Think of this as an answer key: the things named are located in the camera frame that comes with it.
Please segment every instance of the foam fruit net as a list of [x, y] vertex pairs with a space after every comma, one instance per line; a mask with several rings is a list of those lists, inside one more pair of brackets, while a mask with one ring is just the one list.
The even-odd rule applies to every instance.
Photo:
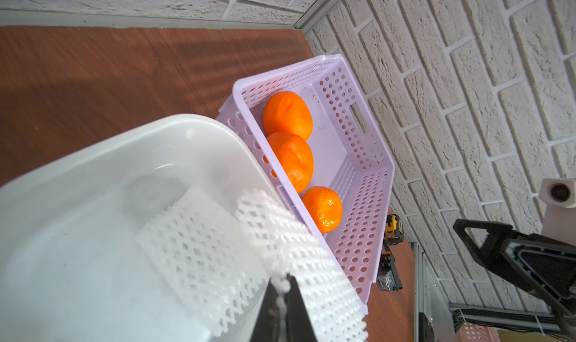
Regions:
[[362, 305], [329, 251], [260, 190], [238, 199], [236, 218], [197, 187], [136, 237], [195, 317], [220, 336], [258, 288], [295, 276], [319, 342], [365, 341]]

